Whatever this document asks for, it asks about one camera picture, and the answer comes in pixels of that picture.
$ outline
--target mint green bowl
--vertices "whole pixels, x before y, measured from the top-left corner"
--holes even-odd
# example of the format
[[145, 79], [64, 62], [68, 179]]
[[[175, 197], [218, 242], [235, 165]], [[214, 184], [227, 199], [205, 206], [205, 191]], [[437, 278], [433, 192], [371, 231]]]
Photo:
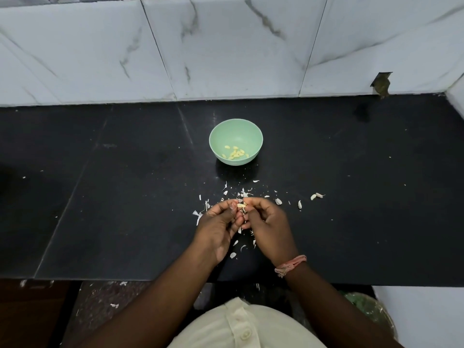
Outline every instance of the mint green bowl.
[[[223, 121], [213, 128], [209, 135], [209, 146], [216, 157], [223, 163], [240, 166], [247, 164], [258, 155], [259, 149], [263, 146], [263, 133], [253, 122], [233, 118]], [[229, 160], [228, 157], [234, 146], [244, 150], [249, 157], [243, 155]]]

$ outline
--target shirt button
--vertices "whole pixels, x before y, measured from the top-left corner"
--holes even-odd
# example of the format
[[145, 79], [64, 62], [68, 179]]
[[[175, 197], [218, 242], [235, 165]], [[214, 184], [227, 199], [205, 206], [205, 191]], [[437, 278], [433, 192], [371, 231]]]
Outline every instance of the shirt button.
[[252, 335], [252, 331], [249, 328], [247, 328], [245, 331], [243, 331], [241, 339], [246, 341], [248, 338], [251, 337], [251, 335]]

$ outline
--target white shirt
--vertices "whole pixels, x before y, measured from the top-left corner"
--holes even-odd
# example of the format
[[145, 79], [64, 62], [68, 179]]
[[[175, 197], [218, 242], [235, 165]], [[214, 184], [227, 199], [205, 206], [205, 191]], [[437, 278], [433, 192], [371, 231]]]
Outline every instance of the white shirt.
[[280, 311], [230, 300], [194, 320], [168, 348], [325, 348]]

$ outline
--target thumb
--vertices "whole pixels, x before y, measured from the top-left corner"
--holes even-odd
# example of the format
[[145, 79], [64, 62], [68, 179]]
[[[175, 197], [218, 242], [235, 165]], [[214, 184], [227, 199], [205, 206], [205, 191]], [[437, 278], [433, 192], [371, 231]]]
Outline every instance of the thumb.
[[230, 204], [229, 209], [224, 211], [218, 217], [225, 223], [228, 224], [235, 219], [235, 214], [237, 213], [237, 205], [235, 203]]
[[248, 212], [248, 221], [252, 224], [253, 232], [260, 232], [260, 230], [266, 226], [266, 223], [261, 218], [261, 215], [251, 205], [247, 205], [246, 210]]

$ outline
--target pink thread bracelet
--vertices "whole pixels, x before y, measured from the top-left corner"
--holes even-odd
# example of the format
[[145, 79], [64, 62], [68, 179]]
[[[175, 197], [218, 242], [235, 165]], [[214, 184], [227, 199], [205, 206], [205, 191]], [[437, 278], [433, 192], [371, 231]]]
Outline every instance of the pink thread bracelet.
[[293, 260], [287, 261], [286, 263], [279, 265], [274, 269], [274, 271], [277, 272], [280, 278], [283, 278], [287, 274], [287, 272], [292, 271], [294, 268], [296, 268], [300, 263], [304, 261], [306, 261], [306, 255], [299, 255]]

